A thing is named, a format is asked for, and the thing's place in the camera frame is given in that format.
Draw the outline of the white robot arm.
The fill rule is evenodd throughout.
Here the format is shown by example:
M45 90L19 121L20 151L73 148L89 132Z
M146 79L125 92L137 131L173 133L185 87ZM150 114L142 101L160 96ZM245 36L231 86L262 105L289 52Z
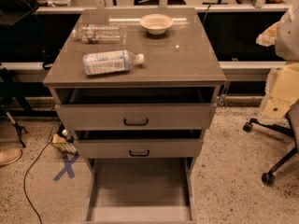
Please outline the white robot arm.
M299 8L289 8L280 21L258 35L256 43L274 45L276 55L286 61L270 83L262 110L265 119L281 119L299 100Z

